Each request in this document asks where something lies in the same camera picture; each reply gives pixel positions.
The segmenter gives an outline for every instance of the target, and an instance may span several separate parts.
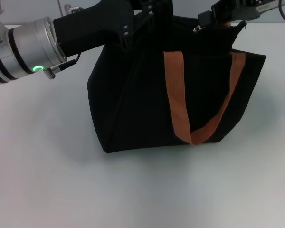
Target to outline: black bracket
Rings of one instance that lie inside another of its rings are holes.
[[[154,0],[141,0],[142,12],[134,15],[130,0],[101,0],[95,6],[54,20],[58,43],[66,56],[116,43],[130,51],[141,27],[154,27]]]

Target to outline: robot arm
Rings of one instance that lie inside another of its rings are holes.
[[[277,8],[279,1],[221,0],[212,12],[199,15],[196,31],[217,22],[255,19]],[[103,44],[117,43],[131,50],[158,23],[156,18],[165,17],[164,7],[158,0],[101,0],[54,21],[47,17],[11,30],[0,22],[0,84],[41,70],[53,79],[76,63],[67,62],[67,57]],[[0,14],[3,9],[0,0]],[[142,12],[134,15],[133,9]]]

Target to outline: black tote bag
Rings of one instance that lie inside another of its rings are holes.
[[[88,81],[104,151],[217,143],[240,121],[266,57],[232,49],[245,22],[195,33],[198,23],[173,16],[155,42],[104,47]]]

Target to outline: white table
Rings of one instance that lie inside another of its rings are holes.
[[[285,24],[249,24],[234,48],[267,60],[213,145],[103,152],[86,89],[101,48],[0,86],[0,228],[285,228]]]

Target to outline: orange strap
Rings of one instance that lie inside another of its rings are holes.
[[[190,123],[186,107],[184,56],[181,52],[165,52],[166,84],[172,115],[174,132],[177,137],[192,145],[203,144],[216,131],[223,114],[231,100],[233,92],[246,62],[244,53],[231,53],[232,66],[230,71],[230,92],[219,110],[204,127],[190,132]]]

